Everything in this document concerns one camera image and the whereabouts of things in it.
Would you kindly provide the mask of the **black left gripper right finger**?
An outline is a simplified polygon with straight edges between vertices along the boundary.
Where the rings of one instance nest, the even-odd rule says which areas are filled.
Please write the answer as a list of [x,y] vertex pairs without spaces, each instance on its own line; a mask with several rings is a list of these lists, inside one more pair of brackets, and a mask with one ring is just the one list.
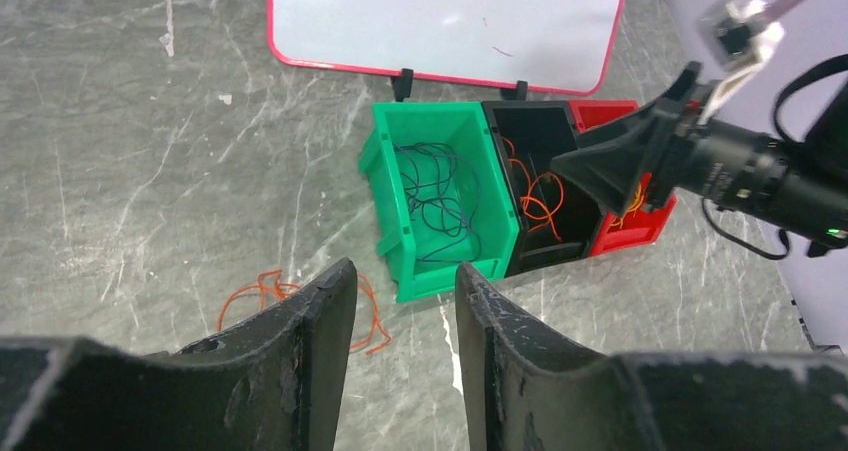
[[572,341],[473,265],[455,310],[474,450],[843,450],[847,361],[826,354],[626,352]]

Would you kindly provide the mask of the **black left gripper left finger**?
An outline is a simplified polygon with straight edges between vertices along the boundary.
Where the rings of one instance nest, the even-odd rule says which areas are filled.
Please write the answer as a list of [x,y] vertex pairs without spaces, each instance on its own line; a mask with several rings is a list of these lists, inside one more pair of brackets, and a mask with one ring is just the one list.
[[175,353],[86,337],[1,341],[5,450],[330,450],[357,304],[353,262]]

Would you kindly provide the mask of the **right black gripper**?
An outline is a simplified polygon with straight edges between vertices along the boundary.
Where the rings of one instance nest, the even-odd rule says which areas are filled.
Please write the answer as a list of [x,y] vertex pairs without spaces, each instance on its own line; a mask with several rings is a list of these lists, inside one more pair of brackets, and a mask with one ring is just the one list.
[[781,91],[772,111],[776,136],[704,115],[698,77],[689,62],[660,96],[638,110],[577,138],[578,149],[553,157],[550,170],[621,216],[643,176],[662,160],[662,195],[690,191],[717,210],[739,211],[809,240],[812,250],[847,245],[847,91],[841,89],[801,141],[779,120],[799,85]]

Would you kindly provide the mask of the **black plastic bin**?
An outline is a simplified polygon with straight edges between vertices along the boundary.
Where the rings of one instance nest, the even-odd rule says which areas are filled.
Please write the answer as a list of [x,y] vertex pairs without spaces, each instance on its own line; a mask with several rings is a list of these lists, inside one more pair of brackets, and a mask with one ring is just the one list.
[[550,170],[553,157],[577,149],[568,103],[484,101],[482,109],[519,225],[506,275],[586,258],[602,220],[599,206]]

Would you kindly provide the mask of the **green plastic bin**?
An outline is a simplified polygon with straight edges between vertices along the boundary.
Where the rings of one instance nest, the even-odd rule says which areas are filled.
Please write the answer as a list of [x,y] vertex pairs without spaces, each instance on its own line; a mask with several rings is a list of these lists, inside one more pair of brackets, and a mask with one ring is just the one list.
[[359,170],[399,303],[450,292],[460,264],[506,276],[519,225],[478,102],[373,105]]

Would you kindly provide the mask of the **red plastic bin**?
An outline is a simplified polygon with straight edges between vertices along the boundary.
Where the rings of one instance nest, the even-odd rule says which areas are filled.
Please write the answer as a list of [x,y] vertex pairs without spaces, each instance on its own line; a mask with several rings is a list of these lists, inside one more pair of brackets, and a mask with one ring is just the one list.
[[[577,135],[582,135],[639,109],[635,100],[570,100],[568,106],[574,119]],[[643,211],[644,191],[650,177],[649,173],[643,175],[640,187],[634,194],[634,201],[624,217],[611,213],[602,215],[596,236],[589,245],[589,257],[649,245],[657,241],[676,205],[677,198],[672,194],[664,207],[650,213]]]

